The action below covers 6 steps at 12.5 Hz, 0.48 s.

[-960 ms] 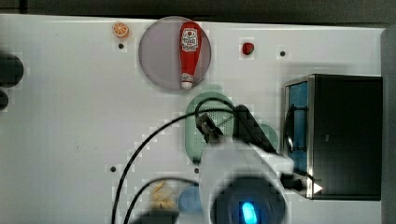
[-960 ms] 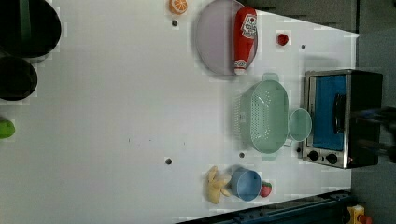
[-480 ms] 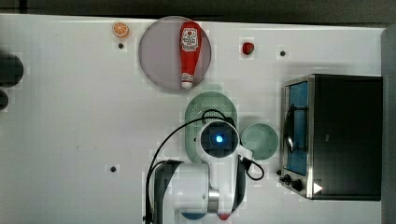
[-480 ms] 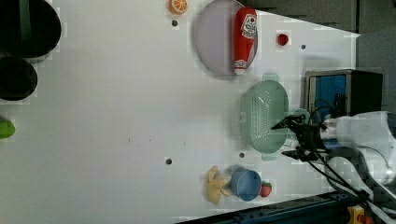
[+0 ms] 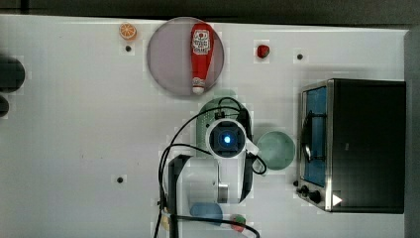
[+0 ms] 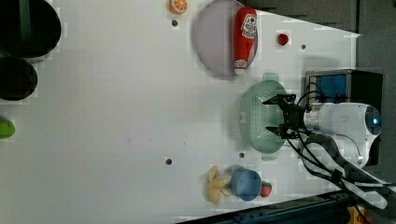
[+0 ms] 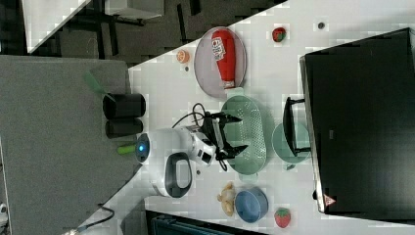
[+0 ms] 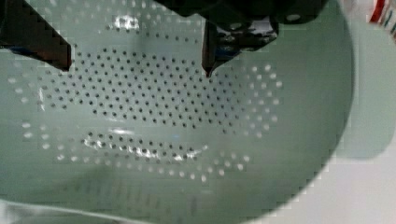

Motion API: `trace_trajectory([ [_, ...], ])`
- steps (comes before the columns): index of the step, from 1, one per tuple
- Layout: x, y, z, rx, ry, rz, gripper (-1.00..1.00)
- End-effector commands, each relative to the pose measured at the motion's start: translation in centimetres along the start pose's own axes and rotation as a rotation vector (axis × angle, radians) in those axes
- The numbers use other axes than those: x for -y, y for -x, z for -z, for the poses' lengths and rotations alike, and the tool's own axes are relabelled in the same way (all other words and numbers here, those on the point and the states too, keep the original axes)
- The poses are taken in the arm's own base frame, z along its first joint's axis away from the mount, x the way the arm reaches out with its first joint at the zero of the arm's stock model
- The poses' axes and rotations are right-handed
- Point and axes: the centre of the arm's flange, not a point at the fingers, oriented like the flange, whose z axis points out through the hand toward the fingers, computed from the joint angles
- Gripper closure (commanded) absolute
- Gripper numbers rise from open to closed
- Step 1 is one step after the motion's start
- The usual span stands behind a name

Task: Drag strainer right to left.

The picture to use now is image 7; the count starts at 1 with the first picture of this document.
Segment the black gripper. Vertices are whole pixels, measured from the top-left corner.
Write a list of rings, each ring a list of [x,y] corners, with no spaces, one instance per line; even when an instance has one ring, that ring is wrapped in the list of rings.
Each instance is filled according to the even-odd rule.
[[[226,123],[239,121],[241,121],[240,118],[225,113],[206,113],[202,125],[202,133],[216,147],[215,158],[218,161],[234,159],[247,148],[247,145],[227,147],[223,128]]]

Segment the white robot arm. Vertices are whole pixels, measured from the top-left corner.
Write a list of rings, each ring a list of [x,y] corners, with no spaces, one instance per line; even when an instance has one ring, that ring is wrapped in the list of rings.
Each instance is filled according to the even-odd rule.
[[[223,112],[207,113],[201,126],[163,128],[141,134],[134,153],[150,173],[150,182],[158,195],[181,198],[192,185],[191,161],[202,166],[218,161],[227,170],[224,161],[234,159],[248,148],[233,147],[225,137],[225,127],[241,121]]]

